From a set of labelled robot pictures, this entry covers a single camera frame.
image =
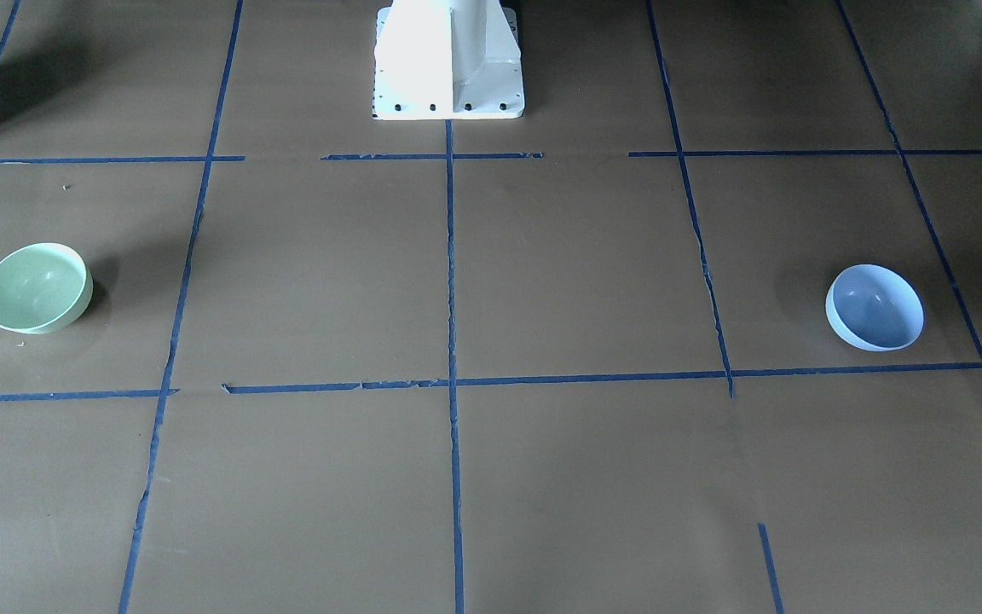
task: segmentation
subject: light blue bowl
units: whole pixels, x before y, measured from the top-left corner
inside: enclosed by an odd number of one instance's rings
[[[93,297],[93,275],[73,249],[38,242],[0,262],[0,327],[24,334],[60,330]]]
[[[903,349],[923,332],[915,288],[877,264],[856,264],[835,277],[825,311],[835,334],[869,352]]]

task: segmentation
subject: light green bowl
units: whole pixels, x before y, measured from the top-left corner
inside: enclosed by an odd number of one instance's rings
[[[73,249],[38,242],[0,262],[0,327],[54,332],[78,319],[93,297],[93,275]]]

